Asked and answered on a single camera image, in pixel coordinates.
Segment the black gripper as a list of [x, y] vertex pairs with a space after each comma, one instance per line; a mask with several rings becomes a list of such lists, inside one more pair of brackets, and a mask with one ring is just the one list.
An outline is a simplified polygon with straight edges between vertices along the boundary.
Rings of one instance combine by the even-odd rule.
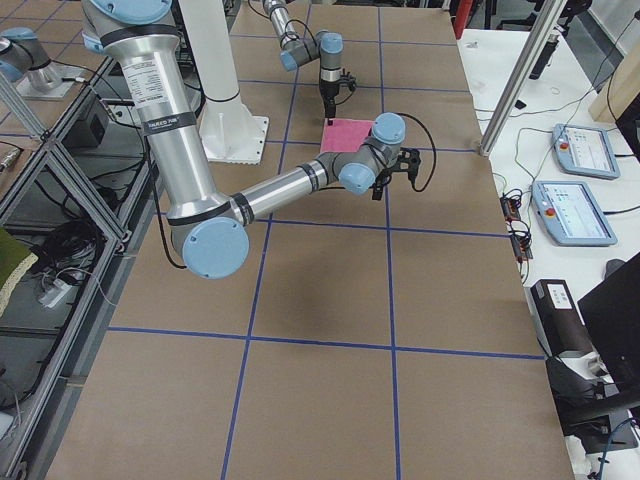
[[[336, 70], [321, 69], [318, 86], [323, 101], [324, 118], [333, 120], [336, 116], [336, 105], [341, 105], [348, 101], [356, 91], [357, 79], [344, 68]], [[336, 97], [342, 87], [346, 87], [349, 93], [344, 99], [337, 101]]]
[[[421, 165], [420, 152], [415, 148], [401, 148], [394, 165], [386, 169], [384, 184], [388, 185], [394, 174], [405, 173], [412, 186], [416, 185]], [[371, 199], [381, 201], [384, 194], [384, 185], [374, 183], [371, 187]]]

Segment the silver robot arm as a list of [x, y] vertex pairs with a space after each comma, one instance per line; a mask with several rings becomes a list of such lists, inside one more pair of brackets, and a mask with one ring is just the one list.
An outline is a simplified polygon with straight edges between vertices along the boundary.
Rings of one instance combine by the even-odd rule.
[[343, 67], [342, 36], [327, 30], [313, 34], [304, 22], [290, 17], [289, 1], [262, 1], [261, 4], [278, 37], [279, 57], [286, 71], [319, 61], [318, 88], [324, 118], [328, 125], [332, 125], [337, 107], [346, 102], [357, 88], [356, 78]]
[[182, 1], [176, 24], [169, 1], [86, 1], [86, 47], [117, 61], [155, 155], [171, 203], [172, 245], [186, 268], [206, 279], [236, 272], [249, 251], [246, 226], [333, 182], [361, 195], [396, 165], [404, 120], [379, 115], [362, 143], [242, 192], [220, 192], [213, 160], [256, 162], [268, 119], [243, 104], [224, 9]]

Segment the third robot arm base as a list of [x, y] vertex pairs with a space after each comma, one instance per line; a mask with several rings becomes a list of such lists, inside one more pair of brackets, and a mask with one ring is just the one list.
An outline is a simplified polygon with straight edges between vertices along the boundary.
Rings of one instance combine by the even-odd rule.
[[23, 98], [60, 101], [71, 89], [36, 33], [27, 27], [1, 32], [1, 73]]

